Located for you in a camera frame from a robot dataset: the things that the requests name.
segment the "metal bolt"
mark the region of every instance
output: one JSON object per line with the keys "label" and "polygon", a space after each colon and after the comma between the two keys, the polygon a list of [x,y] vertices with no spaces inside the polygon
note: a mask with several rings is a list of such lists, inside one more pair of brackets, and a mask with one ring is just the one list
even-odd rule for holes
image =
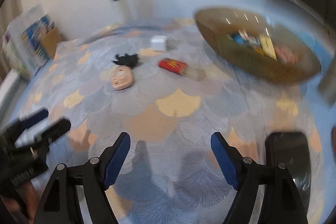
{"label": "metal bolt", "polygon": [[278,167],[279,167],[280,169],[285,169],[285,168],[286,168],[286,165],[285,165],[283,162],[279,162],[279,163],[278,163]]}
{"label": "metal bolt", "polygon": [[59,164],[59,165],[57,165],[57,167],[56,167],[56,169],[58,170],[58,171],[61,171],[61,170],[63,170],[65,168],[65,165],[64,164]]}
{"label": "metal bolt", "polygon": [[243,158],[243,162],[245,162],[246,164],[251,164],[252,163],[252,159],[250,157],[244,157]]}
{"label": "metal bolt", "polygon": [[99,158],[97,158],[97,157],[94,157],[94,158],[90,159],[91,164],[97,164],[98,162],[99,162]]}

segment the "brown bowl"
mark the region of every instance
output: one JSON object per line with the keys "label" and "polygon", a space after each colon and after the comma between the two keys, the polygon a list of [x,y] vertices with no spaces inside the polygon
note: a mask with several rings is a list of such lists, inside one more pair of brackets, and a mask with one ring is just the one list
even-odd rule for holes
{"label": "brown bowl", "polygon": [[[216,53],[257,77],[276,84],[295,83],[307,80],[321,70],[316,55],[304,42],[280,24],[269,25],[260,15],[238,9],[211,8],[196,12],[195,20],[204,39]],[[287,65],[227,38],[228,34],[238,30],[246,30],[255,37],[268,33],[274,46],[290,48],[299,61]]]}

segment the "black smartphone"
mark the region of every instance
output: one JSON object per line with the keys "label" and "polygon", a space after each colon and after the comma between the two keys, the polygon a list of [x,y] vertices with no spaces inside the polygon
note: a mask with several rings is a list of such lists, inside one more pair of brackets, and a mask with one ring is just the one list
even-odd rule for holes
{"label": "black smartphone", "polygon": [[310,199],[310,155],[302,132],[273,132],[265,141],[266,165],[285,163],[293,177],[307,214]]}

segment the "curtain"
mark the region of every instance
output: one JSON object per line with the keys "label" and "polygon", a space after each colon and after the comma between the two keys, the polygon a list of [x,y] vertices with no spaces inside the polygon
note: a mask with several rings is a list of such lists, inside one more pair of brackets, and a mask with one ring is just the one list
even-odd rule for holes
{"label": "curtain", "polygon": [[6,32],[8,24],[21,14],[19,0],[5,0],[0,7],[0,83],[5,79],[11,70],[9,61],[2,50],[2,37]]}

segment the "white box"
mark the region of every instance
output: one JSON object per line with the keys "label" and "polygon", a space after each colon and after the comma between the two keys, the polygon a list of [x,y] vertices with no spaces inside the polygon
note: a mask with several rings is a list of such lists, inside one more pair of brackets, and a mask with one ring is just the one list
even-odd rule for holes
{"label": "white box", "polygon": [[165,35],[155,35],[151,39],[152,49],[155,52],[166,52],[167,51],[167,37]]}

